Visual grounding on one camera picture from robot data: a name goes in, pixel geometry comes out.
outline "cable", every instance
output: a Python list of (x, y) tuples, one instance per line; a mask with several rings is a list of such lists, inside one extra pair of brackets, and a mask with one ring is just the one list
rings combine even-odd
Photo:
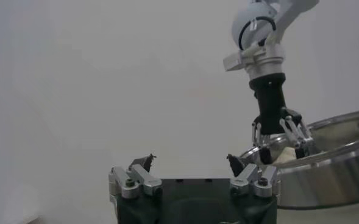
[[(267, 22), (269, 22), (271, 24), (273, 31), (277, 30), (277, 26), (276, 26), (276, 24), (275, 24), (275, 22), (274, 22), (274, 20), (272, 18), (267, 17), (267, 16), (258, 16), (255, 19), (257, 21), (259, 21), (259, 20), (267, 21)], [(244, 31), (246, 31), (246, 29), (250, 26), (250, 24), (251, 24), (251, 21), (248, 21), (246, 23), (246, 25), (244, 25), (244, 27), (240, 31), (240, 35), (239, 35), (239, 48), (240, 48), (240, 50), (243, 50), (243, 45), (241, 44), (241, 39), (243, 39)], [(259, 43), (264, 44), (265, 43), (264, 40), (261, 40)]]

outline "silver clamp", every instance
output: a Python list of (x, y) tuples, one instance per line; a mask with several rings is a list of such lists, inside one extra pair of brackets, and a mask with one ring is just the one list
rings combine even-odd
[(277, 168), (268, 166), (262, 177), (254, 183), (254, 194), (258, 197), (268, 198), (272, 196), (272, 185), (277, 176)]
[(230, 179), (230, 193), (234, 196), (248, 194), (250, 184), (257, 179), (258, 166), (248, 164), (237, 177)]
[(141, 165), (136, 164), (130, 167), (129, 175), (143, 185), (145, 194), (154, 197), (162, 194), (162, 180), (153, 177)]
[(122, 167), (113, 167), (108, 175), (110, 195), (121, 194), (123, 198), (137, 198), (139, 183), (132, 180)]
[(266, 167), (261, 178), (258, 178), (258, 166), (248, 164), (237, 177), (230, 179), (230, 193), (234, 197), (239, 197), (248, 194), (250, 187), (252, 187), (256, 196), (268, 198), (271, 197), (273, 193), (278, 194), (278, 192), (273, 189), (274, 186), (277, 185), (275, 184), (276, 178), (276, 167)]
[(287, 116), (285, 119), (280, 119), (279, 124), (283, 128), (289, 142), (292, 143), (296, 149), (303, 148), (308, 155), (314, 155), (320, 152), (315, 147), (315, 142), (304, 119), (301, 119), (300, 123), (296, 126), (293, 122), (293, 118)]

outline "white wall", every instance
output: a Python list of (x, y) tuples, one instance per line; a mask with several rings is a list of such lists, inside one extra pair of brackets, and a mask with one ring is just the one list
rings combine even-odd
[[(0, 223), (113, 223), (110, 167), (150, 152), (160, 177), (229, 176), (258, 113), (222, 67), (238, 5), (0, 0)], [(290, 108), (359, 110), (359, 1), (321, 1), (284, 45)]]

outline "robotic arm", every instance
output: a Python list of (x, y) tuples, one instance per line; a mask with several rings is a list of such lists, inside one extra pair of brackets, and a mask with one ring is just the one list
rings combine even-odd
[[(313, 139), (302, 116), (286, 107), (282, 84), (284, 61), (280, 41), (286, 28), (318, 0), (252, 1), (240, 10), (232, 25), (232, 36), (240, 51), (224, 59), (226, 71), (245, 69), (258, 100), (260, 115), (252, 124), (252, 142), (261, 150), (261, 160), (272, 163), (269, 137), (285, 133), (297, 158), (311, 154)], [(272, 4), (279, 4), (279, 11)]]
[[(240, 32), (248, 22), (256, 22), (256, 17), (269, 17), (275, 21), (278, 40), (283, 37), (286, 28), (303, 12), (312, 9), (319, 0), (252, 0), (246, 10), (240, 10), (232, 24), (232, 37), (236, 45), (248, 48), (254, 41), (260, 41), (272, 32), (272, 27), (266, 23), (259, 24), (253, 29), (246, 30), (240, 38)], [(279, 12), (271, 4), (279, 4)]]

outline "screw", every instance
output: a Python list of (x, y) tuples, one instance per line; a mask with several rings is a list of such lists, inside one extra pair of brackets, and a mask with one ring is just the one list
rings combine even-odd
[(135, 185), (135, 181), (132, 179), (127, 179), (125, 181), (125, 186), (127, 186), (127, 187), (133, 187), (134, 185)]
[(265, 187), (265, 186), (267, 186), (267, 184), (269, 184), (269, 181), (268, 181), (266, 178), (261, 177), (261, 178), (258, 180), (258, 184), (261, 185), (261, 186), (263, 186), (263, 187)]

